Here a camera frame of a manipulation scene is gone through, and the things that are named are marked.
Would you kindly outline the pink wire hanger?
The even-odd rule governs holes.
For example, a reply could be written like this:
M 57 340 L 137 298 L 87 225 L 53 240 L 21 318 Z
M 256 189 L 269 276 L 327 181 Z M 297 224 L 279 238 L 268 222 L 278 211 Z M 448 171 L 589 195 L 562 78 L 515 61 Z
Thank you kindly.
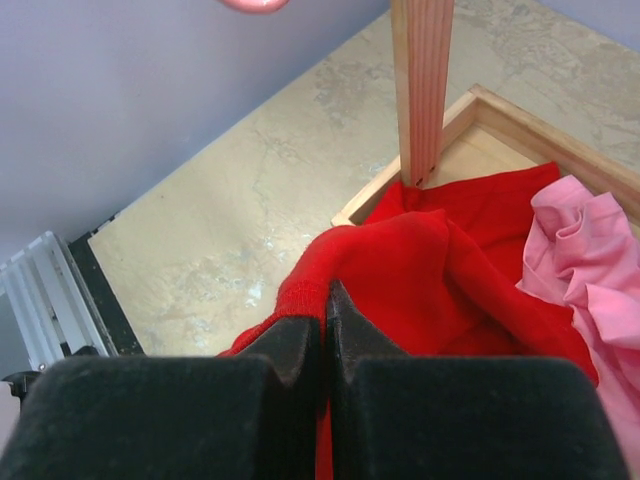
M 284 8 L 289 0 L 221 0 L 221 3 L 242 13 L 267 15 Z

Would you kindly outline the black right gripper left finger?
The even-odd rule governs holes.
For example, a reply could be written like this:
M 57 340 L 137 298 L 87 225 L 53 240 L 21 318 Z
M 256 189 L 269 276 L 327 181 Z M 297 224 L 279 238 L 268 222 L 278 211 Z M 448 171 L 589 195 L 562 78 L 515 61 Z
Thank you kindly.
M 230 357 L 76 357 L 27 394 L 5 479 L 310 479 L 320 329 L 285 318 Z

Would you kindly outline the red t shirt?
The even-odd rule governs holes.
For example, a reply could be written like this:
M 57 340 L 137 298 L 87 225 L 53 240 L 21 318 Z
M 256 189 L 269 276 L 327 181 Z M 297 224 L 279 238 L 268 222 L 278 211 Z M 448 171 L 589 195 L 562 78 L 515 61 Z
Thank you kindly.
M 320 329 L 315 468 L 333 475 L 327 302 L 333 282 L 412 356 L 546 357 L 598 375 L 571 312 L 517 288 L 533 218 L 531 198 L 555 181 L 552 163 L 428 190 L 392 185 L 360 226 L 319 235 L 280 285 L 273 313 L 223 357 L 246 351 L 277 322 L 304 317 Z

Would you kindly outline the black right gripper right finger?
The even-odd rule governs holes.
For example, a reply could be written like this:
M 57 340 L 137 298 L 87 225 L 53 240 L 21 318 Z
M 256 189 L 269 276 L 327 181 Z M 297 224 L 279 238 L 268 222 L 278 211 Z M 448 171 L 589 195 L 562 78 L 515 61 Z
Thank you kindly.
M 346 288 L 327 302 L 337 479 L 627 479 L 596 391 L 546 357 L 412 356 Z

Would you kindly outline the pink t shirt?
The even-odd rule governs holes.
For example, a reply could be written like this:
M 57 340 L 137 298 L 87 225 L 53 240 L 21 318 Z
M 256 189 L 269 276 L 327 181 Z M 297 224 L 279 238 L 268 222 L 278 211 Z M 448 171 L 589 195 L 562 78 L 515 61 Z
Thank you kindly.
M 598 395 L 639 470 L 639 242 L 611 193 L 567 175 L 531 200 L 519 288 L 573 311 L 599 375 Z

